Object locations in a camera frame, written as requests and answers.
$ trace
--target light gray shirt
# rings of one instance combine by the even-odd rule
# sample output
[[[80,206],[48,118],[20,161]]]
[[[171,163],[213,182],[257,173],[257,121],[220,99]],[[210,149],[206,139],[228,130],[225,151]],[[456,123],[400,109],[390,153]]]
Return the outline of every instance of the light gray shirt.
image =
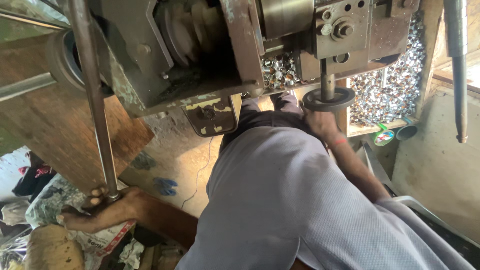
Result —
[[[219,156],[195,243],[178,270],[473,269],[408,207],[371,203],[322,143],[256,127]]]

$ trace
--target worker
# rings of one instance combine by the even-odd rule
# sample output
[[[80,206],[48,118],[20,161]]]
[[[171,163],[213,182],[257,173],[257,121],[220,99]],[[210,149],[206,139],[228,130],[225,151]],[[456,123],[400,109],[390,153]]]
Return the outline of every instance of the worker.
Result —
[[[95,215],[67,207],[59,218],[89,233],[135,220],[188,249],[179,270],[473,269],[391,199],[333,113],[302,111],[287,92],[271,97],[275,111],[244,101],[199,219],[136,187]],[[91,204],[104,192],[94,190]]]

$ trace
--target cable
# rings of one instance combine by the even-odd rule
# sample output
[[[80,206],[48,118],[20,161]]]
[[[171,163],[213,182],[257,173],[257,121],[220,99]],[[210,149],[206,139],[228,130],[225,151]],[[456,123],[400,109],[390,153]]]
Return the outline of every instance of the cable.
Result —
[[[212,144],[212,141],[213,141],[213,137],[210,139],[210,142],[208,143],[208,161],[207,161],[207,164],[205,164],[205,166],[203,166],[203,168],[201,168],[201,169],[199,169],[199,170],[197,171],[197,179],[195,180],[195,184],[196,184],[195,192],[193,193],[192,196],[190,196],[190,198],[188,198],[188,199],[186,199],[186,200],[183,201],[183,203],[181,204],[181,209],[183,209],[183,206],[185,205],[185,203],[186,203],[187,201],[191,200],[191,199],[195,196],[195,194],[197,194],[197,191],[198,191],[198,175],[200,174],[200,171],[203,170],[203,169],[205,169],[205,168],[208,166],[208,164],[210,163],[210,157],[211,157],[211,155],[210,155],[210,146],[211,146],[211,144]]]

